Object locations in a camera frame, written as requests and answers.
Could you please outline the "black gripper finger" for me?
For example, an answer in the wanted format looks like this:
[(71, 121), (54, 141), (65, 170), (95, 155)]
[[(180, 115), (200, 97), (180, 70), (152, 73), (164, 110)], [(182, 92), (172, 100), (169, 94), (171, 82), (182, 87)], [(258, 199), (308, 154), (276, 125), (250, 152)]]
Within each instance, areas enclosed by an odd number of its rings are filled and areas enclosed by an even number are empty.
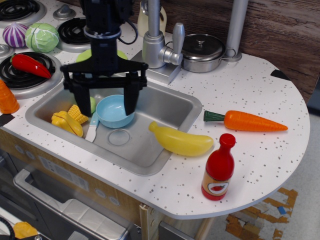
[(126, 74), (126, 84), (124, 87), (124, 108), (126, 115), (132, 114), (137, 105), (139, 92), (141, 89), (140, 77), (137, 72), (129, 72)]
[(81, 81), (80, 74), (74, 74), (72, 79), (72, 91), (76, 103), (80, 109), (80, 112), (90, 117), (91, 113), (91, 101), (90, 101), (90, 91), (87, 85)]

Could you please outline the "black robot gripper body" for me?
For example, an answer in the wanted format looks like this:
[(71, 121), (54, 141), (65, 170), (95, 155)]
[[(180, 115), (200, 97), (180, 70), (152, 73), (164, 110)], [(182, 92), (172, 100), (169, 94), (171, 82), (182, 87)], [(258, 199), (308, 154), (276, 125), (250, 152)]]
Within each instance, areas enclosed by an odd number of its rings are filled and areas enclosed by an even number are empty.
[(89, 37), (91, 57), (87, 60), (63, 65), (64, 88), (74, 91), (79, 85), (88, 89), (125, 88), (137, 84), (137, 89), (147, 86), (146, 63), (125, 60), (117, 54), (117, 36)]

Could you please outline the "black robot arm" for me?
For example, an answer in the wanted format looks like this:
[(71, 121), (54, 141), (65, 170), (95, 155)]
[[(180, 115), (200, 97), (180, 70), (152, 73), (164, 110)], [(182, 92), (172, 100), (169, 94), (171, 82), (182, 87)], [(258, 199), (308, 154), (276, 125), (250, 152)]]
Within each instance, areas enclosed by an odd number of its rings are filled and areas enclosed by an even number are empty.
[(61, 66), (63, 85), (73, 93), (80, 112), (91, 116), (90, 89), (122, 88), (124, 109), (132, 114), (139, 92), (147, 86), (144, 62), (118, 56), (117, 41), (121, 25), (133, 15), (131, 0), (83, 0), (84, 34), (90, 41), (91, 57), (85, 61)]

